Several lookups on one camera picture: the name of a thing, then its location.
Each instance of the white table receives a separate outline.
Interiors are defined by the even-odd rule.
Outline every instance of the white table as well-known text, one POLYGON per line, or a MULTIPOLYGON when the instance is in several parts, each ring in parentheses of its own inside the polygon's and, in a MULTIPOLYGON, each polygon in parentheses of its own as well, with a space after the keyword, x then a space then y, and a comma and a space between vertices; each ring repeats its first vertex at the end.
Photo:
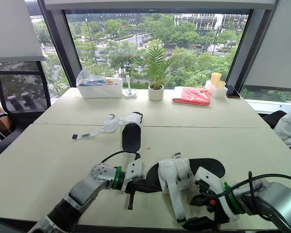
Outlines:
POLYGON ((173 90, 165 90, 161 101, 149 100, 147 90, 137 93, 136 99, 83 99, 70 88, 35 123, 102 125, 108 114, 124 117, 137 111, 144 114, 144 126, 269 128, 242 98, 211 98, 211 106, 198 106, 172 102, 173 90))
MULTIPOLYGON (((119 130, 95 138, 73 140, 73 133, 98 126, 32 124, 0 155, 0 217, 38 221, 57 204, 90 168, 120 149, 119 130)), ((271 129, 144 127, 142 160, 146 172, 159 160, 181 152, 186 158, 215 158, 225 166, 223 181, 229 184, 254 175, 282 173, 291 176, 291 150, 271 129)), ((123 166, 131 161, 117 155, 108 162, 123 166)), ((291 181, 268 179, 291 187, 291 181)), ((187 217, 209 213, 189 206, 195 189, 182 201, 187 217)), ((117 227, 179 229, 168 195, 137 192, 133 210, 128 195, 103 190, 80 219, 80 224, 117 227)), ((276 227, 258 216, 242 215, 222 230, 265 230, 276 227)))

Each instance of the green ring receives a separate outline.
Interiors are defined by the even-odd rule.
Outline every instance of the green ring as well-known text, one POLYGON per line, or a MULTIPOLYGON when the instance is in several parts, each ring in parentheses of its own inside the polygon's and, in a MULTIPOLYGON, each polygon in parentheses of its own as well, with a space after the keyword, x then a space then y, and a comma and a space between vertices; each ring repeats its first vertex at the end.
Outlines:
POLYGON ((118 166, 116 168, 116 174, 115 174, 115 178, 114 178, 114 183, 112 185, 112 189, 116 189, 117 183, 118 183, 118 179, 120 178, 121 172, 122 172, 122 166, 118 166))
MULTIPOLYGON (((231 187, 224 182, 225 190, 229 190, 231 187)), ((232 205, 234 206, 235 210, 238 214, 245 214, 246 212, 239 206, 238 202, 236 201, 232 192, 228 193, 228 198, 231 201, 232 205)))

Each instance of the white pot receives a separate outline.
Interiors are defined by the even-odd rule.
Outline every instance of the white pot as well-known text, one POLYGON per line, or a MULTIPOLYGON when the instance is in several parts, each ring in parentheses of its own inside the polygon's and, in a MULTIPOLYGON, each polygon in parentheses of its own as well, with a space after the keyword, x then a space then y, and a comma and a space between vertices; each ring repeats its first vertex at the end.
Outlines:
POLYGON ((161 100, 164 97, 164 86, 161 85, 161 89, 154 90, 151 88, 152 84, 147 88, 148 96, 150 100, 161 100))

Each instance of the office chair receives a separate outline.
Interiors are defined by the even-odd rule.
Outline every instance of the office chair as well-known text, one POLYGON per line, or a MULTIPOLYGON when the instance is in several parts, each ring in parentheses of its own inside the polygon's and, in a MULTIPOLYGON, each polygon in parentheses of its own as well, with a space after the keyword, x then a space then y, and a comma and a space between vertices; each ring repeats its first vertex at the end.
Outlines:
POLYGON ((277 125, 278 121, 287 113, 285 113, 284 111, 276 111, 276 112, 273 112, 269 115, 266 115, 263 118, 263 120, 269 124, 269 126, 273 129, 275 128, 275 126, 277 125))
POLYGON ((50 107, 41 62, 0 63, 0 100, 16 129, 0 142, 0 154, 50 107))

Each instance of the clear plastic storage box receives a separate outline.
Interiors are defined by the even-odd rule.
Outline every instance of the clear plastic storage box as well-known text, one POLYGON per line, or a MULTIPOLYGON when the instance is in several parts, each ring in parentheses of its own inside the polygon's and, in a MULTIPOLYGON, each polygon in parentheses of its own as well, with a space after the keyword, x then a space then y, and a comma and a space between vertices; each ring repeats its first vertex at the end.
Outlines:
POLYGON ((122 79, 92 76, 84 67, 77 78, 77 88, 83 98, 120 98, 122 97, 122 79))

